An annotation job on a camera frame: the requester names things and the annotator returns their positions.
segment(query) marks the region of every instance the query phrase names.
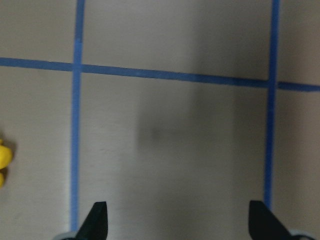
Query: blue grid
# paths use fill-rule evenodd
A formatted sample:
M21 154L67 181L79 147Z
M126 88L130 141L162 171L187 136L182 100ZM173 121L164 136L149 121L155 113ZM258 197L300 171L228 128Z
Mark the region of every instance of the blue grid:
M191 74L171 71L124 68L114 66L100 66L82 64L83 28L84 28L85 0L76 1L76 21L73 49L73 63L52 62L0 57L0 66L19 67L72 72L72 119L71 119L71 196L70 196L70 229L78 228L78 196L79 196L79 122L80 122L80 92L81 73L116 75L125 77L152 78L162 80L180 80L197 83L219 85L244 86L266 88L268 90L265 140L265 168L264 168L264 202L272 206L272 176L274 151L274 126L277 89L299 92L320 92L319 85L299 84L291 82L277 82L277 55L280 0L272 0L271 31L270 31L270 59L268 81L261 79L247 79L226 76Z

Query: small yellow duck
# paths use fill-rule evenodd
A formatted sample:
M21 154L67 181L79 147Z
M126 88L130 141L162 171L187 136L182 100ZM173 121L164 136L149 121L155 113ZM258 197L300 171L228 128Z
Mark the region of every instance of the small yellow duck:
M13 153L10 148L3 146L3 140L0 139L0 170L4 169L9 165L12 160ZM0 172L0 188L3 186L5 182L4 175Z

